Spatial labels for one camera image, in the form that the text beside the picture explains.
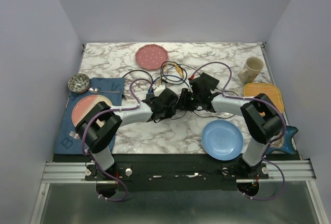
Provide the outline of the blue plastic plate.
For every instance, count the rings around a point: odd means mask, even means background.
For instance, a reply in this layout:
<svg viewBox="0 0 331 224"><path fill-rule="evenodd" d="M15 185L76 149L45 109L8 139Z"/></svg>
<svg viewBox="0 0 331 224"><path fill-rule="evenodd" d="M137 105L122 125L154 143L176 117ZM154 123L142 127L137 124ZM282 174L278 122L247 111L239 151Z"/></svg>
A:
<svg viewBox="0 0 331 224"><path fill-rule="evenodd" d="M241 131L229 121L215 120L202 130L201 142L204 150L214 159L230 161L237 158L244 147Z"/></svg>

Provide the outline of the pink cream plate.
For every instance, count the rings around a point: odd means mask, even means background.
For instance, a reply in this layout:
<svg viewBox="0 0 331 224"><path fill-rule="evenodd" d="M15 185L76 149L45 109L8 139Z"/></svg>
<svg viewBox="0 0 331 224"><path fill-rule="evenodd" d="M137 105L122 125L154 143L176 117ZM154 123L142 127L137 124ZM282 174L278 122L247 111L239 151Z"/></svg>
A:
<svg viewBox="0 0 331 224"><path fill-rule="evenodd" d="M76 127L82 118L98 103L104 101L108 105L112 105L110 99L103 95L90 95L81 99L73 108L71 119L73 125Z"/></svg>

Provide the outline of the black power adapter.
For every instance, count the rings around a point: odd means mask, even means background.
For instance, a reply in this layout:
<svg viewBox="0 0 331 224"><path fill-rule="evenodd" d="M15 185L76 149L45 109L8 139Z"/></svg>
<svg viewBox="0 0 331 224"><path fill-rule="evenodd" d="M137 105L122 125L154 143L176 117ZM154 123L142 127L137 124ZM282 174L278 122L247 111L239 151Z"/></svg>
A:
<svg viewBox="0 0 331 224"><path fill-rule="evenodd" d="M205 82L205 84L208 86L208 88L211 90L211 91L214 91L218 84L219 84L219 80L206 74L206 73L202 73L200 74L200 78L202 78Z"/></svg>

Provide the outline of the aluminium mounting rail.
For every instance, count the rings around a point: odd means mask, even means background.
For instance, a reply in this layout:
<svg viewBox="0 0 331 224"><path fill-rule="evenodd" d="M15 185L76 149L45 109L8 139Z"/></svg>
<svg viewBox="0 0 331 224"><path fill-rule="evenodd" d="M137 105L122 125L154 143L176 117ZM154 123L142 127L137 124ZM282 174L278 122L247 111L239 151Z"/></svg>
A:
<svg viewBox="0 0 331 224"><path fill-rule="evenodd" d="M93 162L48 162L46 163L41 182L43 184L76 184L76 183L114 183L113 180L105 180L105 176L92 175L87 166ZM260 178L260 182L280 182L281 174L287 182L314 181L317 179L313 166L309 160L272 161L266 165L265 171L268 178Z"/></svg>

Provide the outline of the pink dotted plate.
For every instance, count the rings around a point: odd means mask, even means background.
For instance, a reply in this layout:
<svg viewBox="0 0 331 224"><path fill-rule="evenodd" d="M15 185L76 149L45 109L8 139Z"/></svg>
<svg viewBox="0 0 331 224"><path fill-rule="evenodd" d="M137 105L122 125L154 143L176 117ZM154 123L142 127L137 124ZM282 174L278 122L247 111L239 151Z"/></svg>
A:
<svg viewBox="0 0 331 224"><path fill-rule="evenodd" d="M135 54L137 65L148 71L160 69L168 58L167 50L157 44L144 45Z"/></svg>

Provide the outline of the metal fork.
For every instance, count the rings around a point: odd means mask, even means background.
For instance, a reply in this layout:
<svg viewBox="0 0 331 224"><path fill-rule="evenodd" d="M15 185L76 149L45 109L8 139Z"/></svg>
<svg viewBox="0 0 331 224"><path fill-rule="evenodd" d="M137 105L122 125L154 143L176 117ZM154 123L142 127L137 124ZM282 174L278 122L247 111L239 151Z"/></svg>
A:
<svg viewBox="0 0 331 224"><path fill-rule="evenodd" d="M73 132L73 131L71 131L69 133L69 136L74 138L74 139L78 139L78 140L80 139L79 135L77 133Z"/></svg>

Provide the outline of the cream ceramic mug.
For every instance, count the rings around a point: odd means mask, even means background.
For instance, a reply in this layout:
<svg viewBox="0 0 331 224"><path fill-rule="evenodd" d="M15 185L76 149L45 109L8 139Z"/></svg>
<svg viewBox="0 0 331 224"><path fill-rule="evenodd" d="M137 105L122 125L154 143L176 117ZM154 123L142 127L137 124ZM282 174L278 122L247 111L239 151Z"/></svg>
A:
<svg viewBox="0 0 331 224"><path fill-rule="evenodd" d="M248 84L254 81L263 68L264 62L260 58L249 57L237 75L242 84Z"/></svg>

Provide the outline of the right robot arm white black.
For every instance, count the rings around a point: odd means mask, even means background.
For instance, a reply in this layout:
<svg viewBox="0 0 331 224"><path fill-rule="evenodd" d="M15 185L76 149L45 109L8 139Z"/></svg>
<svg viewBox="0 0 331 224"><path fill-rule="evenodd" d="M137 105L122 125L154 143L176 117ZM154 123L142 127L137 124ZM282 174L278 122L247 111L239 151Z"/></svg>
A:
<svg viewBox="0 0 331 224"><path fill-rule="evenodd" d="M250 178L257 172L271 139L286 129L285 120L267 95L260 93L245 98L229 96L224 91L212 93L218 83L219 80L210 76L189 79L191 89L182 89L176 108L183 111L201 108L207 112L242 116L251 140L239 160L238 173L243 178Z"/></svg>

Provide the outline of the blue star-shaped dish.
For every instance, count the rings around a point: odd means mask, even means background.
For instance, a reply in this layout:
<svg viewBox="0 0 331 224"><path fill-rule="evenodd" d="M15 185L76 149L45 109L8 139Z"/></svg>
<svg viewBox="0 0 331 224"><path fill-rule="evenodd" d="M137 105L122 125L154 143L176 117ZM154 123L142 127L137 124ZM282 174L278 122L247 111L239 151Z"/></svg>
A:
<svg viewBox="0 0 331 224"><path fill-rule="evenodd" d="M297 127L286 126L285 135L281 139L273 142L270 145L270 148L268 149L267 154L271 154L272 152L279 151L279 152L283 152L286 154L295 155L296 149L294 148L294 146L292 144L292 139L293 139L294 135L297 133L298 133Z"/></svg>

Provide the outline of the yellow woven mat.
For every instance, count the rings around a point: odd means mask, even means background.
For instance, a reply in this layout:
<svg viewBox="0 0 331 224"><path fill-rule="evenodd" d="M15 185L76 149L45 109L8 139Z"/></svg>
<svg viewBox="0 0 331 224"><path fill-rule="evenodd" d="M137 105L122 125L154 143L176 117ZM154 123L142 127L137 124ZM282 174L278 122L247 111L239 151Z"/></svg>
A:
<svg viewBox="0 0 331 224"><path fill-rule="evenodd" d="M260 93L267 95L280 113L284 113L282 95L276 86L268 83L248 83L244 86L245 97L253 97Z"/></svg>

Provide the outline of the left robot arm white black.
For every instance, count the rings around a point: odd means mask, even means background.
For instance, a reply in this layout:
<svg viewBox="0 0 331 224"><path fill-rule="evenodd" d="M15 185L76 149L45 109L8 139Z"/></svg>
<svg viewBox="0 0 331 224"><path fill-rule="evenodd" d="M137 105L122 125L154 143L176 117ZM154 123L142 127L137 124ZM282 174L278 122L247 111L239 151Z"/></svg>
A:
<svg viewBox="0 0 331 224"><path fill-rule="evenodd" d="M97 174L103 180L114 176L115 161L109 144L120 127L171 118L176 112L178 99L166 88L159 96L138 101L135 106L109 106L104 101L98 102L75 127L83 142L83 151L87 147L98 164Z"/></svg>

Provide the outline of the metal spoon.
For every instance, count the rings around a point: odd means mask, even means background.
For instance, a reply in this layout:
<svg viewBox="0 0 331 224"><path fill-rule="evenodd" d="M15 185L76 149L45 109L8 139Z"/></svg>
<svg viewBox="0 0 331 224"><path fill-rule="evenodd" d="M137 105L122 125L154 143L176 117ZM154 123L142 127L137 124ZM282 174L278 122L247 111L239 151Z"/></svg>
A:
<svg viewBox="0 0 331 224"><path fill-rule="evenodd" d="M90 87L88 91L92 94L99 94L99 93L110 93L110 94L119 94L120 91L101 91L99 88Z"/></svg>

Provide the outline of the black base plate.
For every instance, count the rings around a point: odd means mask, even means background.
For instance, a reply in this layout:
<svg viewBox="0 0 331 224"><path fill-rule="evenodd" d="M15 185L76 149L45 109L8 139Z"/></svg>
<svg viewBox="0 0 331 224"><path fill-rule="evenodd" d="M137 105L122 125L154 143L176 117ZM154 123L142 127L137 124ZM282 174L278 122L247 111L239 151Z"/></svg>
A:
<svg viewBox="0 0 331 224"><path fill-rule="evenodd" d="M87 166L92 175L105 176L114 183L94 184L97 192L111 195L119 192L138 191L190 191L223 190L255 194L268 178L266 165L272 161L292 161L288 156L270 155L251 173L244 173L239 160L219 161L203 154L115 154L115 164L102 172L93 160L81 155L55 155L53 162L93 162ZM282 182L287 182L281 174Z"/></svg>

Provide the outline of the patterned small bowl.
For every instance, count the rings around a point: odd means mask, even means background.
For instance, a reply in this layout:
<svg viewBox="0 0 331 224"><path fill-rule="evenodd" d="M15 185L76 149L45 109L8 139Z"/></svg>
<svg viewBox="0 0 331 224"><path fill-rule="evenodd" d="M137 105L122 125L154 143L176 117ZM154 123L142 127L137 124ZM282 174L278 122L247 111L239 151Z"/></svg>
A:
<svg viewBox="0 0 331 224"><path fill-rule="evenodd" d="M90 78L84 73L75 74L68 80L67 86L72 93L84 93L89 89Z"/></svg>

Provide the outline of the blue fabric placemat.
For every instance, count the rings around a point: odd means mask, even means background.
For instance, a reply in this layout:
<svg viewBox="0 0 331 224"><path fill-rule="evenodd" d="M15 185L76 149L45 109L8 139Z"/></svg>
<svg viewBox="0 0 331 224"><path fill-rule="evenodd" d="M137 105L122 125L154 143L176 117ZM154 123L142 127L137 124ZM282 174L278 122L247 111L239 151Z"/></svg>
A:
<svg viewBox="0 0 331 224"><path fill-rule="evenodd" d="M76 125L98 102L120 106L124 84L124 78L90 79L86 75L81 75L80 79L71 78L68 81L71 93L54 152L60 155L81 155L82 142L79 138L74 138Z"/></svg>

